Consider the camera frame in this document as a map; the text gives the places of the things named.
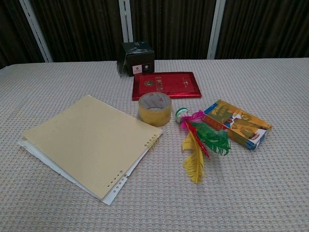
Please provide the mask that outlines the small orange toy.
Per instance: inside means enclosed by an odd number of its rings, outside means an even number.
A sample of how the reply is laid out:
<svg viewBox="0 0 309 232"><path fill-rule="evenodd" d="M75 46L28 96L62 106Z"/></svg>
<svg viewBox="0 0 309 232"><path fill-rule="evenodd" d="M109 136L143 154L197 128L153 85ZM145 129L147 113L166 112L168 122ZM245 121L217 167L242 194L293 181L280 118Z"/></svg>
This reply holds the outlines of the small orange toy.
<svg viewBox="0 0 309 232"><path fill-rule="evenodd" d="M229 153L231 145L228 133L224 129L215 131L207 125L203 111L189 114L189 110L183 107L176 111L175 118L181 128L187 131L187 137L182 142L182 150L191 151L183 162L183 167L190 180L197 184L205 176L204 158L210 158L208 148L219 155L225 156Z"/></svg>

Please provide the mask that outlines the clear packing tape roll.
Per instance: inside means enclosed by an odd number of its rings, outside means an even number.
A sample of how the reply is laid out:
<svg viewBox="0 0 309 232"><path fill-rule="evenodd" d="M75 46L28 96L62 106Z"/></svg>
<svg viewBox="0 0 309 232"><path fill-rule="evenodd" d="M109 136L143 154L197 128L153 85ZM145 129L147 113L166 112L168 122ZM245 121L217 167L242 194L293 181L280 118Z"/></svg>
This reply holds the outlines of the clear packing tape roll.
<svg viewBox="0 0 309 232"><path fill-rule="evenodd" d="M171 98L162 92L150 92L139 98L140 119L152 126L166 125L171 118Z"/></svg>

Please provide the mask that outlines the red certificate booklet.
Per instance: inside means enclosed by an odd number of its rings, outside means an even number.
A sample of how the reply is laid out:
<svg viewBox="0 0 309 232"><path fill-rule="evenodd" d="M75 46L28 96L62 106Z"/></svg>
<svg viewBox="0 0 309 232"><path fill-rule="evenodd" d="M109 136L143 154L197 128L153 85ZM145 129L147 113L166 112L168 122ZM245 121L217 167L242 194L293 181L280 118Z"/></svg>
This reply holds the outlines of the red certificate booklet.
<svg viewBox="0 0 309 232"><path fill-rule="evenodd" d="M192 72L154 72L134 75L132 100L150 92L162 92L171 99L201 98Z"/></svg>

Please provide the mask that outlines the black cube carton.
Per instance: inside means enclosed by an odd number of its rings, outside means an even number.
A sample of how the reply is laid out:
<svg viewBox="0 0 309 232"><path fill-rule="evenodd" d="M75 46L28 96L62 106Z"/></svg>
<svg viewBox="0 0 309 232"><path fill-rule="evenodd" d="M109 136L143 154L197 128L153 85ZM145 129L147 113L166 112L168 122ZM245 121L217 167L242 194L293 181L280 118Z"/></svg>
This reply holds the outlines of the black cube carton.
<svg viewBox="0 0 309 232"><path fill-rule="evenodd" d="M155 52L146 41L122 43L117 60L120 75L155 72Z"/></svg>

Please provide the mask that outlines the beige loose-leaf paper pad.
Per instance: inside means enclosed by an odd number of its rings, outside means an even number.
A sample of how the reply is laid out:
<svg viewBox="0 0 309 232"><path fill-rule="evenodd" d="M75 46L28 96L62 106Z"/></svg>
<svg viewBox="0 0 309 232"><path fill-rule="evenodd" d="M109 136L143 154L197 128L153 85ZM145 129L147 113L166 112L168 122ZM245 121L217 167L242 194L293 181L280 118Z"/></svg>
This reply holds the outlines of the beige loose-leaf paper pad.
<svg viewBox="0 0 309 232"><path fill-rule="evenodd" d="M99 198L162 134L89 95L23 132L48 158Z"/></svg>

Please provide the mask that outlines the black pleated curtain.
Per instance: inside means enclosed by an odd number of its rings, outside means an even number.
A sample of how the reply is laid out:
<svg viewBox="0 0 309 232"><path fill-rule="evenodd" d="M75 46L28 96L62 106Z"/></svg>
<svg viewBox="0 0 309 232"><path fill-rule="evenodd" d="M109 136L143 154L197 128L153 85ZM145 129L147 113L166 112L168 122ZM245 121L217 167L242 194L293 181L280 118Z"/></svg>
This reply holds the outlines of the black pleated curtain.
<svg viewBox="0 0 309 232"><path fill-rule="evenodd" d="M53 62L117 60L119 0L28 0ZM216 0L130 0L156 59L205 59ZM309 58L309 0L226 0L216 59ZM20 0L0 0L0 69L44 62Z"/></svg>

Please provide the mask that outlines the beige woven tablecloth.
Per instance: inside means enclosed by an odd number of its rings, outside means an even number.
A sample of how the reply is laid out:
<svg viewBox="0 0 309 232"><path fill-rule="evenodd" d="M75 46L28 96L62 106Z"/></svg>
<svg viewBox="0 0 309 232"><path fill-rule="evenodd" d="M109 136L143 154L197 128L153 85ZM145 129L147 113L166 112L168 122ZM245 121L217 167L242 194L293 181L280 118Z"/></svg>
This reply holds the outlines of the beige woven tablecloth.
<svg viewBox="0 0 309 232"><path fill-rule="evenodd" d="M249 151L232 142L183 168L185 131L175 119L105 205L18 145L22 132L89 94L132 116L133 79L114 61L15 64L0 69L0 232L309 232L309 58L158 60L157 72L193 72L204 110L222 99L272 130Z"/></svg>

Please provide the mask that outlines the white loose-leaf paper sheets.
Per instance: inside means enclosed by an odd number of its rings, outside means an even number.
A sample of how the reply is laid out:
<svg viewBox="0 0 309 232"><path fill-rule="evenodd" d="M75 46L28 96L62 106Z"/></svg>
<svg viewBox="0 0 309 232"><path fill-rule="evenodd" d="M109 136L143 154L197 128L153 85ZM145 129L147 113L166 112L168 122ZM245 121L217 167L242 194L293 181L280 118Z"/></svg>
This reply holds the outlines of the white loose-leaf paper sheets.
<svg viewBox="0 0 309 232"><path fill-rule="evenodd" d="M54 163L50 158L48 158L43 152L41 152L37 147L35 147L29 140L21 139L20 141L18 141L18 144L22 146L28 153L32 154L33 156L38 158L41 162L43 162L45 165L49 166L56 173L63 176L70 182L74 183L76 186L83 189L84 191L94 196L95 198L99 199L101 202L105 203L106 205L112 204L118 192L121 190L123 185L128 180L128 177L130 176L130 174L133 172L133 170L136 168L138 163L141 161L141 159L145 156L145 154L150 149L147 147L146 150L140 155L140 157L132 164L132 166L124 174L120 174L120 178L116 180L115 184L112 185L112 188L108 191L108 193L104 196L104 198L99 198L97 195L92 193L85 186L83 186L81 183L75 180L72 176L70 176L66 171L60 168L56 163Z"/></svg>

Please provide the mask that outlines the white metal frame post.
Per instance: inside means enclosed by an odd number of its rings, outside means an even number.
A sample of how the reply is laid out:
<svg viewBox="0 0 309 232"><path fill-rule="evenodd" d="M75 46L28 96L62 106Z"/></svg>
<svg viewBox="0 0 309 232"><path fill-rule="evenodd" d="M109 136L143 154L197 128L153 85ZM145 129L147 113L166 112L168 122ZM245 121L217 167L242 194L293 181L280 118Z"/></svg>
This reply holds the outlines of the white metal frame post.
<svg viewBox="0 0 309 232"><path fill-rule="evenodd" d="M123 42L124 43L133 42L134 39L133 39L130 0L118 0L118 3L119 3Z"/></svg>
<svg viewBox="0 0 309 232"><path fill-rule="evenodd" d="M31 28L31 31L33 33L33 36L36 40L36 43L38 45L38 48L41 52L41 55L45 62L54 62L53 57L51 55L50 49L47 45L47 42L45 40L45 37L43 35L43 32L41 30L41 27L39 25L39 22L37 20L37 17L35 15L35 12L32 8L32 5L30 3L30 0L19 0L20 5L24 11L24 14L26 16L26 19L28 21L28 24Z"/></svg>
<svg viewBox="0 0 309 232"><path fill-rule="evenodd" d="M220 30L221 30L222 20L224 16L224 11L225 11L225 4L226 4L226 0L216 0L207 59L215 59L215 56L216 56L217 45L218 45L219 36L220 36Z"/></svg>

